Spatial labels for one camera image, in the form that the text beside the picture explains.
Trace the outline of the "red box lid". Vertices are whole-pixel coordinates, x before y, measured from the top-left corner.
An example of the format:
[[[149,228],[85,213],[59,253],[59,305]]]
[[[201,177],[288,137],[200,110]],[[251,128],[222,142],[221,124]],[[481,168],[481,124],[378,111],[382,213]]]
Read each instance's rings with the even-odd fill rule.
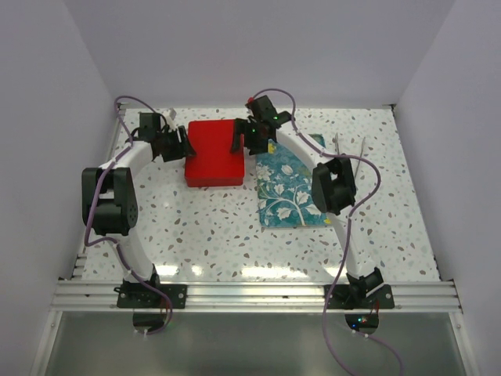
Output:
[[[187,175],[230,175],[244,174],[243,149],[230,152],[232,144],[233,119],[191,121],[188,137],[195,157],[187,157]]]

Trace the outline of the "metal tweezers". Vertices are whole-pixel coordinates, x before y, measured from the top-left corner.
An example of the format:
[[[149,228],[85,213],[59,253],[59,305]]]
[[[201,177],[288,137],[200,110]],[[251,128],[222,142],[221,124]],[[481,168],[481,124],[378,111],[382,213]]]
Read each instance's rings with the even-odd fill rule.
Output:
[[[340,137],[339,137],[338,133],[336,133],[335,137],[333,138],[333,143],[334,143],[336,154],[341,154]],[[357,159],[357,162],[356,162],[354,177],[357,177],[357,175],[358,175],[360,164],[361,164],[361,158],[364,155],[365,145],[366,145],[366,138],[363,137],[362,141],[360,143],[360,147],[359,147],[359,158]]]

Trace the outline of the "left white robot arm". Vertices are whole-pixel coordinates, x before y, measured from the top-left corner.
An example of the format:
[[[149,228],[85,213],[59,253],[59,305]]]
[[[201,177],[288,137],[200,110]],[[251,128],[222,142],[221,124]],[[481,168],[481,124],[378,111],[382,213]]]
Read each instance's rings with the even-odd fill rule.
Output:
[[[175,127],[164,114],[139,115],[139,126],[125,129],[124,149],[98,168],[81,173],[84,244],[108,243],[124,273],[121,295],[135,297],[145,307],[167,299],[154,264],[144,252],[135,226],[139,219],[134,178],[157,157],[164,162],[196,156],[185,127]]]

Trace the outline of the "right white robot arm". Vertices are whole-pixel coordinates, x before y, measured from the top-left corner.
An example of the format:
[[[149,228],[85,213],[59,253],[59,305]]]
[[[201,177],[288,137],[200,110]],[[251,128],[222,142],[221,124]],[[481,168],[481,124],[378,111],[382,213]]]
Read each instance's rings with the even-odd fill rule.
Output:
[[[368,252],[352,239],[351,230],[355,210],[380,187],[377,167],[363,157],[327,151],[297,127],[293,111],[278,112],[266,95],[251,97],[246,108],[250,113],[248,118],[234,121],[231,151],[245,147],[253,155],[263,154],[272,140],[287,148],[311,171],[313,204],[330,219],[344,248],[340,268],[346,269],[348,297],[353,305],[367,307],[376,299],[384,280]],[[367,164],[377,177],[375,188],[360,201],[355,199],[357,188],[352,160]]]

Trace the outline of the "red chocolate box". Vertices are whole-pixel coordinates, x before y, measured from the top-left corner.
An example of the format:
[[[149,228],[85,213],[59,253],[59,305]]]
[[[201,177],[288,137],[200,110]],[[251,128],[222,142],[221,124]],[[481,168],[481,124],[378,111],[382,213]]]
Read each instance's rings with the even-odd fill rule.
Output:
[[[184,175],[187,186],[189,187],[224,187],[241,186],[243,184],[244,174],[230,175]]]

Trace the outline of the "teal floral tray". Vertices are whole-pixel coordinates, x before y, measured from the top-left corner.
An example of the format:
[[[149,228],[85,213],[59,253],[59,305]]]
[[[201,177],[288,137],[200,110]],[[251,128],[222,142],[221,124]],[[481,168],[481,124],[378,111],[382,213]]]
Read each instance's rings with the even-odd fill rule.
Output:
[[[267,228],[328,226],[312,200],[312,173],[286,147],[269,141],[256,158],[258,214]]]

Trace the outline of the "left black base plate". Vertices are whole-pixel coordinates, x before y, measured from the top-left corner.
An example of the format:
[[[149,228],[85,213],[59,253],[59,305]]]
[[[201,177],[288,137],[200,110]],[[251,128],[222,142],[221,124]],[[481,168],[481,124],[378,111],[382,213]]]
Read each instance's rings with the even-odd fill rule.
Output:
[[[162,284],[158,290],[171,301],[173,309],[184,309],[188,296],[185,284]],[[118,293],[116,306],[120,309],[159,309],[165,308],[164,298],[141,284],[122,284],[114,288]]]

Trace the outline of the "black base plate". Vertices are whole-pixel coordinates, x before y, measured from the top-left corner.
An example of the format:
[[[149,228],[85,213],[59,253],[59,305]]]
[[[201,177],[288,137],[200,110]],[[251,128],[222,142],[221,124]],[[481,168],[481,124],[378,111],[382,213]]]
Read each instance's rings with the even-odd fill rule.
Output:
[[[327,303],[328,309],[393,309],[395,307],[393,292],[389,284],[384,284],[360,302],[357,302],[351,296],[347,284],[336,285],[333,292],[329,295],[327,293],[330,285],[324,285],[323,288],[324,296],[329,298]]]
[[[171,301],[173,309],[184,309],[188,296],[185,284],[162,284],[158,290]],[[116,306],[120,309],[159,309],[165,308],[164,298],[141,284],[122,284],[114,288],[118,293]]]

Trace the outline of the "aluminium mounting rail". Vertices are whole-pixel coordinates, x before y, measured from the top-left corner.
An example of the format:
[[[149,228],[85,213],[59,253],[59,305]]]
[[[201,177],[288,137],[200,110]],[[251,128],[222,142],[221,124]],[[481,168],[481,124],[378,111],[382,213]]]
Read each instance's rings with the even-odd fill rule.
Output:
[[[114,281],[60,281],[50,309],[59,312],[116,312]],[[172,297],[181,313],[321,313],[328,287],[323,283],[182,283]],[[361,305],[335,302],[330,313],[460,313],[452,282],[396,282],[380,288]]]

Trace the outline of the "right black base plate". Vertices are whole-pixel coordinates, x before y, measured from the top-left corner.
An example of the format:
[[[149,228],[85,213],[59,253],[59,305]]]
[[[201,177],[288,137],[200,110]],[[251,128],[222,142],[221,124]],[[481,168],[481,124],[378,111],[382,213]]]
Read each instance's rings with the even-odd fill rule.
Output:
[[[395,307],[393,292],[389,284],[384,284],[360,302],[357,302],[351,296],[347,284],[336,285],[333,292],[329,295],[327,293],[330,285],[324,285],[323,288],[324,296],[329,298],[327,303],[328,309],[393,309]]]

